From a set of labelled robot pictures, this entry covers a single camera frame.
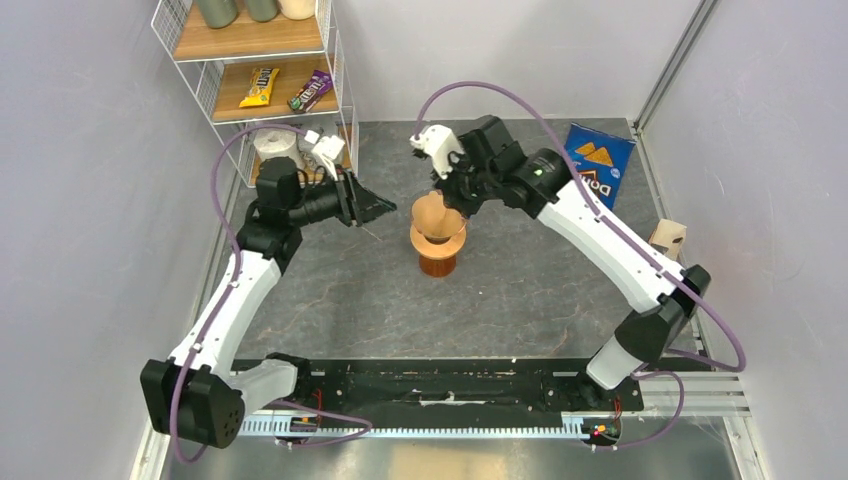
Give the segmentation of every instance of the wooden cup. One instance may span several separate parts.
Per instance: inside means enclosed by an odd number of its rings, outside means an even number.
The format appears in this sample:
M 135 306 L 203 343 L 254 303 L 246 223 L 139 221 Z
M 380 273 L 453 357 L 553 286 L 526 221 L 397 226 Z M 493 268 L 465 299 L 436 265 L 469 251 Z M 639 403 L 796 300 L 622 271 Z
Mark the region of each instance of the wooden cup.
M 409 238 L 418 251 L 418 266 L 431 277 L 445 277 L 456 268 L 456 254 L 465 245 L 467 220 L 445 207 L 442 194 L 430 192 L 412 204 Z

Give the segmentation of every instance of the doritos logo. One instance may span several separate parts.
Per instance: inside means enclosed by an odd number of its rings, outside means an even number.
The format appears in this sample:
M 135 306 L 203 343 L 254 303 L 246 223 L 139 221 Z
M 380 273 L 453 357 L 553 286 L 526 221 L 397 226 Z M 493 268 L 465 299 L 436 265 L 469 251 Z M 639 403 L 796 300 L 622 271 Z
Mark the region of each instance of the doritos logo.
M 597 163 L 598 165 L 604 165 L 606 167 L 614 166 L 612 158 L 609 156 L 609 151 L 607 151 L 607 147 L 601 147 L 596 150 L 595 144 L 589 142 L 575 151 L 590 162 Z
M 593 192 L 599 193 L 605 197 L 609 197 L 610 193 L 612 193 L 611 186 L 605 185 L 598 180 L 597 170 L 586 170 L 580 172 L 580 176 L 583 177 L 583 183 L 585 183 L 586 186 Z

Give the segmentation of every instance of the white plastic part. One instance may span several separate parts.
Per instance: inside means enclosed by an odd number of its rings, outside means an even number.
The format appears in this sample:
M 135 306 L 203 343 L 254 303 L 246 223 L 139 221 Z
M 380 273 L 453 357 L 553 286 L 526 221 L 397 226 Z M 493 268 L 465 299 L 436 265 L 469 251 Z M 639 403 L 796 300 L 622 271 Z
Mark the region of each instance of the white plastic part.
M 630 248 L 624 240 L 609 227 L 596 220 L 586 205 L 577 183 L 568 182 L 557 192 L 559 201 L 549 203 L 539 213 L 537 219 L 559 233 L 597 265 L 616 287 L 624 294 L 627 303 L 642 313 L 659 305 L 661 294 L 671 294 L 675 286 L 662 276 L 642 257 Z M 653 255 L 654 259 L 676 278 L 682 280 L 683 267 L 666 258 L 639 238 L 633 230 L 618 219 L 603 203 L 593 197 L 601 215 L 607 217 L 627 236 Z
M 615 337 L 592 357 L 586 366 L 586 374 L 598 385 L 612 390 L 642 365 L 642 361 L 627 353 Z
M 262 258 L 261 253 L 242 252 L 242 273 L 239 275 L 239 285 L 230 292 L 229 298 L 218 312 L 212 328 L 207 332 L 201 345 L 197 342 L 200 328 L 223 295 L 234 269 L 235 256 L 230 255 L 224 279 L 218 284 L 218 288 L 212 294 L 212 298 L 209 299 L 194 328 L 171 352 L 174 364 L 183 365 L 189 351 L 198 350 L 197 347 L 199 347 L 199 353 L 194 357 L 191 368 L 197 370 L 202 365 L 209 365 L 213 374 L 221 378 L 229 376 L 236 349 L 244 337 L 244 332 L 247 331 L 247 326 L 253 321 L 256 310 L 259 309 L 259 305 L 268 295 L 271 287 L 276 285 L 282 276 L 276 261 Z
M 312 145 L 315 145 L 316 143 L 318 143 L 318 140 L 320 138 L 321 138 L 321 134 L 314 131 L 314 130 L 309 130 L 308 132 L 306 132 L 306 135 L 303 136 L 303 139 L 306 140 L 307 142 L 311 143 Z
M 267 359 L 225 381 L 231 388 L 241 391 L 244 411 L 249 415 L 278 398 L 291 395 L 297 383 L 297 367 L 282 360 Z
M 327 173 L 334 181 L 339 180 L 339 172 L 336 171 L 336 159 L 344 149 L 344 140 L 338 135 L 321 137 L 318 143 L 312 147 L 312 156 L 327 169 Z
M 433 170 L 442 179 L 448 178 L 448 173 L 453 171 L 449 155 L 451 152 L 465 154 L 459 139 L 453 130 L 442 125 L 430 125 L 418 136 L 409 138 L 412 148 L 423 151 L 433 161 Z

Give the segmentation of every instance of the jar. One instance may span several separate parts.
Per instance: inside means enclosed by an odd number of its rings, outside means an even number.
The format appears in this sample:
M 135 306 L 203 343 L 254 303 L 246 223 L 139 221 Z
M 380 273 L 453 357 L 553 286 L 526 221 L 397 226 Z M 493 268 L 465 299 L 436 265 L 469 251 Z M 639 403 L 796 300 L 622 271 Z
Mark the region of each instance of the jar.
M 255 22 L 269 22 L 277 16 L 277 0 L 244 0 L 244 4 Z
M 306 20 L 315 15 L 315 0 L 280 0 L 280 11 L 291 20 Z
M 238 17 L 235 0 L 194 0 L 209 28 L 224 28 Z

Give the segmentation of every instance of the black metal base plate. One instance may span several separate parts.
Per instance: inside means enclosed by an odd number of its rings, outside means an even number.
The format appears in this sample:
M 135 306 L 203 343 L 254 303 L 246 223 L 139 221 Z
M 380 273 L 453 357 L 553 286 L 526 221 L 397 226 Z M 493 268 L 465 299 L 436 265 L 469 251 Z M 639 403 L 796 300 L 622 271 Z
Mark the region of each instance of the black metal base plate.
M 575 401 L 575 372 L 588 361 L 312 360 L 305 390 L 322 392 L 324 410 L 367 418 L 378 428 L 561 427 L 563 411 L 612 413 L 616 396 L 625 411 L 644 408 L 638 383 L 629 379 L 595 407 Z M 233 368 L 246 370 L 259 362 L 237 360 Z M 686 359 L 663 360 L 657 367 L 704 370 Z M 325 419 L 323 425 L 343 424 Z

